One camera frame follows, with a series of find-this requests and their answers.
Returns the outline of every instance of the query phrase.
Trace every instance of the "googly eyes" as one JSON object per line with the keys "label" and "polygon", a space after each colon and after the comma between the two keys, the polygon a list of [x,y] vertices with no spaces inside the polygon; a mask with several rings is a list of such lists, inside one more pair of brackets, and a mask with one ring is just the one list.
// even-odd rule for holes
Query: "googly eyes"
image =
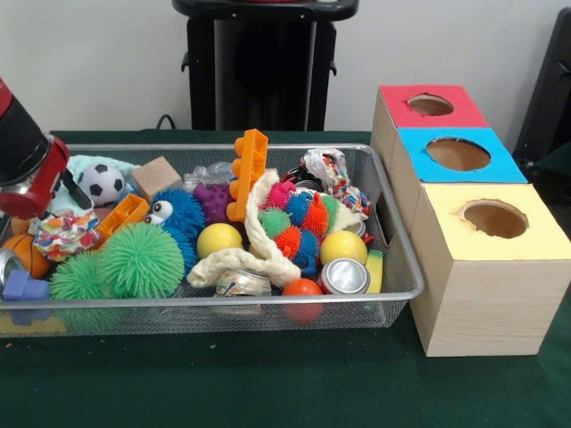
{"label": "googly eyes", "polygon": [[151,214],[146,216],[145,223],[159,225],[172,215],[172,204],[168,201],[158,201],[153,205]]}

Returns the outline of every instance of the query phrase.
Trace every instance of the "green spiky ball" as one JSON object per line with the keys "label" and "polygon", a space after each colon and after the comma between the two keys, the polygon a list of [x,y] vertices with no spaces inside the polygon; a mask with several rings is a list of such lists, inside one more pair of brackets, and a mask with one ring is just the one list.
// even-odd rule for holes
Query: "green spiky ball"
{"label": "green spiky ball", "polygon": [[185,271],[177,242],[147,223],[125,226],[109,238],[97,266],[100,284],[123,299],[169,297]]}
{"label": "green spiky ball", "polygon": [[337,221],[337,212],[339,211],[339,201],[334,198],[333,196],[329,196],[328,194],[323,195],[321,197],[321,201],[327,208],[327,212],[329,213],[329,226],[327,227],[327,232],[331,232],[333,227],[335,226],[335,222]]}
{"label": "green spiky ball", "polygon": [[[109,299],[97,282],[99,252],[79,254],[59,265],[50,281],[50,298],[54,300]],[[120,320],[116,309],[57,309],[58,316],[72,333],[103,333]]]}
{"label": "green spiky ball", "polygon": [[289,214],[279,208],[261,210],[259,218],[266,235],[272,241],[292,225]]}

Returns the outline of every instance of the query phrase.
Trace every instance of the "white wall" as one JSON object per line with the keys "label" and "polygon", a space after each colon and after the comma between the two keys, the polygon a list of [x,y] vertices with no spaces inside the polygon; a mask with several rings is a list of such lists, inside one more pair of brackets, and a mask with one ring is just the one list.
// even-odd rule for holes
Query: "white wall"
{"label": "white wall", "polygon": [[[327,129],[370,130],[377,84],[467,87],[509,147],[565,0],[361,0],[337,24]],[[170,0],[0,0],[0,73],[45,129],[190,126]]]}

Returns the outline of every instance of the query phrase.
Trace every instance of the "yellow box top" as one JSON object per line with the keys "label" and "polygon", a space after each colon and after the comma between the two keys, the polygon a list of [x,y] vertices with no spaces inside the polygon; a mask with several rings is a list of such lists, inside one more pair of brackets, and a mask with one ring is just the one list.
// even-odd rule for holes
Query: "yellow box top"
{"label": "yellow box top", "polygon": [[571,259],[571,242],[532,185],[423,185],[456,260]]}

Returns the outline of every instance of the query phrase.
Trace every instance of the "wire mesh basket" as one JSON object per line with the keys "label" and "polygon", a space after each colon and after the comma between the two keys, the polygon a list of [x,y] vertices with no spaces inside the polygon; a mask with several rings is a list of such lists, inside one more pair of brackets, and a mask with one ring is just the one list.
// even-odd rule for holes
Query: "wire mesh basket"
{"label": "wire mesh basket", "polygon": [[[196,166],[232,161],[236,157],[232,144],[71,144],[69,147],[71,154],[108,156],[137,165],[164,156],[181,175]],[[271,144],[267,165],[283,174],[298,166],[299,159],[313,147]],[[369,248],[384,253],[381,293],[287,297],[274,293],[221,299],[213,297],[213,287],[198,289],[183,281],[180,291],[169,299],[0,301],[0,337],[390,326],[406,302],[424,289],[423,276],[377,154],[361,144],[331,147],[344,152],[352,183],[371,200],[372,210],[366,225],[375,236]],[[5,226],[3,241],[8,234],[9,227]]]}

